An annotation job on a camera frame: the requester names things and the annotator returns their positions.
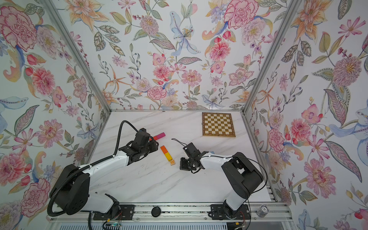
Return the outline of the magenta rectangular block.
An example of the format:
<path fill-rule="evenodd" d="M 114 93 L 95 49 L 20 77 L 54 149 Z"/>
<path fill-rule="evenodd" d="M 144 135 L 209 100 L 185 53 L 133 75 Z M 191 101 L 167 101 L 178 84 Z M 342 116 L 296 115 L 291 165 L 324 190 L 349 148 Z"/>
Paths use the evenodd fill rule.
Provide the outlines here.
<path fill-rule="evenodd" d="M 160 133 L 160 134 L 158 134 L 158 135 L 156 135 L 155 137 L 154 137 L 154 139 L 155 140 L 159 140 L 159 139 L 161 139 L 161 138 L 164 138 L 166 135 L 165 135 L 165 133 L 163 132 L 163 133 Z"/>

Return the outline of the orange rectangular block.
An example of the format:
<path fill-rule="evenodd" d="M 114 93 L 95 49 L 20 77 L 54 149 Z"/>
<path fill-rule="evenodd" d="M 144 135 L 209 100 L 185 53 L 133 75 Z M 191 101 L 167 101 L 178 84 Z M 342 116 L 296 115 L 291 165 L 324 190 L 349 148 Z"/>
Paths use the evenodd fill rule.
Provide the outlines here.
<path fill-rule="evenodd" d="M 164 154 L 168 153 L 168 150 L 166 149 L 165 146 L 161 146 L 161 150 Z"/>

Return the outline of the yellow rectangular block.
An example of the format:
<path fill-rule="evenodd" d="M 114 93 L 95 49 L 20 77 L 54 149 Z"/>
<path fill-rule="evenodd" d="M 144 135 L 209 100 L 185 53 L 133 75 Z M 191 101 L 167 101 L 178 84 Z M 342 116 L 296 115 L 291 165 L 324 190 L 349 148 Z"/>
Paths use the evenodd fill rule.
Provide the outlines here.
<path fill-rule="evenodd" d="M 165 155 L 165 157 L 166 157 L 166 159 L 170 162 L 170 161 L 172 161 L 173 160 L 173 158 L 172 158 L 172 156 L 170 155 L 170 153 L 165 153 L 164 154 Z"/>

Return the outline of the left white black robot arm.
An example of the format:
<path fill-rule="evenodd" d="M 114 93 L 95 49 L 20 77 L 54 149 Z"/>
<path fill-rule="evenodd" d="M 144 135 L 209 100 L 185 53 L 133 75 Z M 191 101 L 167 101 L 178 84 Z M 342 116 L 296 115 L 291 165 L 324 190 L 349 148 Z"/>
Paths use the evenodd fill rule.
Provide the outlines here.
<path fill-rule="evenodd" d="M 135 131 L 135 138 L 120 146 L 123 125 Z M 66 166 L 49 194 L 47 214 L 57 217 L 73 215 L 80 211 L 105 214 L 110 218 L 122 213 L 119 201 L 109 194 L 90 192 L 90 187 L 104 176 L 112 175 L 118 169 L 127 167 L 159 149 L 159 143 L 146 129 L 136 129 L 124 120 L 119 126 L 114 152 L 92 163 Z"/>

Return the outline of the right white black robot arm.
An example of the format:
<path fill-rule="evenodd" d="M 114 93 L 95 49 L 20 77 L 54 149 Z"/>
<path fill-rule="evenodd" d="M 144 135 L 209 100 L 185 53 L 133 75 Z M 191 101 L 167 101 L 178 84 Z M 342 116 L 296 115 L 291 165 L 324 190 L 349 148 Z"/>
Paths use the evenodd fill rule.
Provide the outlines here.
<path fill-rule="evenodd" d="M 180 170 L 193 174 L 205 169 L 223 172 L 232 187 L 231 193 L 221 205 L 210 205 L 209 217 L 212 220 L 250 219 L 245 202 L 265 181 L 262 173 L 254 166 L 255 161 L 241 152 L 232 156 L 200 152 L 193 143 L 185 145 L 183 150 L 187 158 L 181 158 Z"/>

